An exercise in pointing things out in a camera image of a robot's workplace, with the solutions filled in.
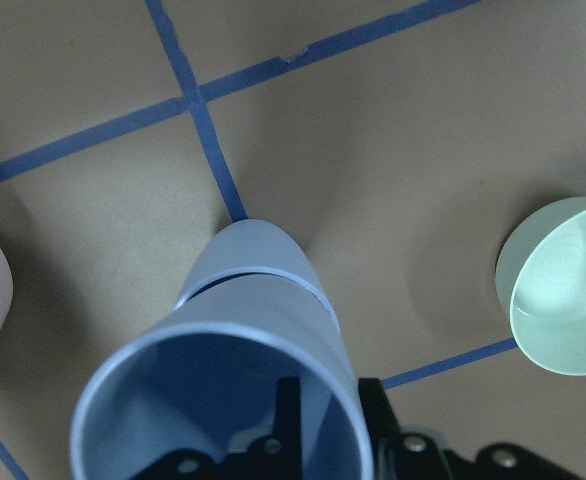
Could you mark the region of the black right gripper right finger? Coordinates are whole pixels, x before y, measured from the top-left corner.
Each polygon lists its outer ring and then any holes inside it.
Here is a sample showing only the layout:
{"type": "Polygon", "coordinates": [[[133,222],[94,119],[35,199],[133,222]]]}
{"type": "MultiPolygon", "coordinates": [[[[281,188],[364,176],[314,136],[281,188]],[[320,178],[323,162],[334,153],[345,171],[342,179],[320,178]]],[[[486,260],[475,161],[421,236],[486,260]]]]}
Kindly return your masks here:
{"type": "Polygon", "coordinates": [[[358,380],[376,479],[577,479],[579,476],[512,443],[490,444],[469,460],[434,435],[404,429],[377,378],[358,380]]]}

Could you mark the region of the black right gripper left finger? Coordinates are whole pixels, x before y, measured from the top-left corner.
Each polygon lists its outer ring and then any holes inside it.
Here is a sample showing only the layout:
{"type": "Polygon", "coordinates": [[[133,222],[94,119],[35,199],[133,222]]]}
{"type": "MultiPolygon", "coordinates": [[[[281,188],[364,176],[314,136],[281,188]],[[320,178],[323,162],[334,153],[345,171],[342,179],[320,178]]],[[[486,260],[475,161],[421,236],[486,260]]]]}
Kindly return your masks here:
{"type": "Polygon", "coordinates": [[[278,381],[272,431],[246,450],[220,462],[203,452],[169,452],[141,470],[139,479],[301,479],[303,477],[301,383],[297,377],[278,381]]]}

